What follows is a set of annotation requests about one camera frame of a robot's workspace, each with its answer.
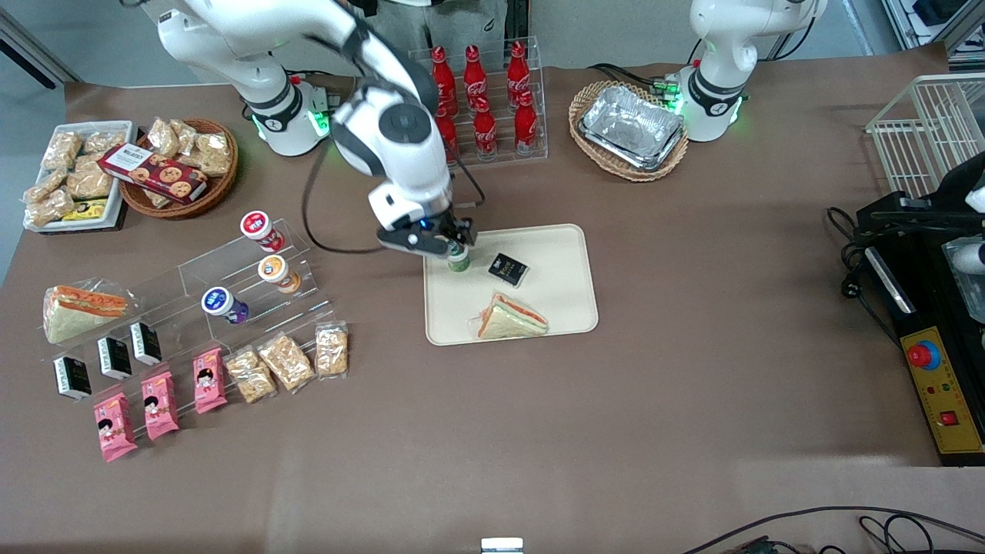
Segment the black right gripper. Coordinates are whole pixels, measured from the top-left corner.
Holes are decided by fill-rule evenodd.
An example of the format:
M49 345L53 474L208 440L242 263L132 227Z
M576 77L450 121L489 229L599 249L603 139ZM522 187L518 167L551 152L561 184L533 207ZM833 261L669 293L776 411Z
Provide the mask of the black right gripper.
M430 216L412 221L405 217L394 230L377 229L376 238L384 248L450 259L475 245L476 232L471 218Z

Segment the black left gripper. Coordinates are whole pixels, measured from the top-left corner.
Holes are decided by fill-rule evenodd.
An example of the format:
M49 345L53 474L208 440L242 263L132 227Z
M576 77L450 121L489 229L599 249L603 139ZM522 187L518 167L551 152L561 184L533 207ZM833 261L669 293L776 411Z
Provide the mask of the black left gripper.
M984 152L951 169L935 191L935 214L945 229L975 229L983 224Z

